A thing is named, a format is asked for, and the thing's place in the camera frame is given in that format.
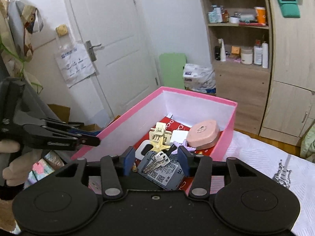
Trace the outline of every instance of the bunch of keys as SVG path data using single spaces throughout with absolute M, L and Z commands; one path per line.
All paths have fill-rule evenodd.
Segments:
M 168 163 L 171 162 L 171 160 L 168 158 L 168 156 L 163 153 L 163 152 L 159 152 L 156 155 L 153 155 L 151 157 L 152 162 L 148 164 L 147 167 L 145 167 L 142 171 L 142 173 L 144 173 L 145 175 L 150 173 L 151 171 L 155 170 L 158 167 L 164 167 L 166 166 Z

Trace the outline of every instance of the door handle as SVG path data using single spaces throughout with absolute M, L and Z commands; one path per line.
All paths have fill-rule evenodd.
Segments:
M 89 53 L 89 56 L 90 56 L 90 59 L 91 59 L 92 62 L 94 62 L 97 59 L 96 56 L 95 56 L 93 48 L 100 47 L 101 45 L 102 44 L 92 45 L 91 41 L 85 42 L 86 49 L 88 50 L 88 53 Z
M 302 120 L 302 123 L 304 123 L 304 121 L 305 121 L 305 119 L 306 119 L 307 116 L 308 116 L 308 112 L 305 113 L 304 118 L 303 118 L 303 120 Z

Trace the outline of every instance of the human hand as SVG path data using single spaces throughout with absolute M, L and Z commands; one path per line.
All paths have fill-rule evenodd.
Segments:
M 0 153 L 15 153 L 20 149 L 19 143 L 13 140 L 3 139 L 0 141 Z M 8 186 L 23 184 L 32 170 L 33 164 L 41 159 L 42 150 L 33 150 L 16 158 L 2 172 L 3 179 L 7 180 Z

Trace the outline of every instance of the qr code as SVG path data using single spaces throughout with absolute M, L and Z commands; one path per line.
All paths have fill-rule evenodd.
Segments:
M 162 176 L 162 175 L 159 175 L 157 177 L 157 180 L 160 182 L 160 183 L 163 183 L 163 180 L 165 179 L 165 176 Z
M 154 179 L 157 177 L 157 172 L 151 171 L 150 176 L 153 177 Z

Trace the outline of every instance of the phone battery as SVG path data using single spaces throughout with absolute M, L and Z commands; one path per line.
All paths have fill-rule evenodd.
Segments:
M 184 179 L 182 167 L 178 162 L 170 159 L 171 162 L 164 167 L 160 166 L 146 175 L 142 172 L 144 168 L 153 162 L 152 157 L 156 154 L 155 151 L 149 151 L 144 156 L 138 165 L 138 173 L 165 190 L 177 190 Z

